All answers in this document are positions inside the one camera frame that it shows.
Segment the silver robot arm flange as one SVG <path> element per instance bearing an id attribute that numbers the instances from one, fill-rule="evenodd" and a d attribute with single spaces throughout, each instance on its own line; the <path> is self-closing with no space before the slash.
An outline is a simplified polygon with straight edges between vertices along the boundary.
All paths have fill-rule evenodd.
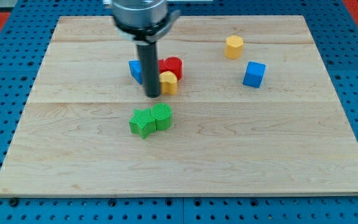
<path id="1" fill-rule="evenodd" d="M 162 39 L 181 15 L 179 10 L 170 12 L 166 0 L 103 0 L 103 4 L 112 10 L 118 33 L 137 45 Z"/>

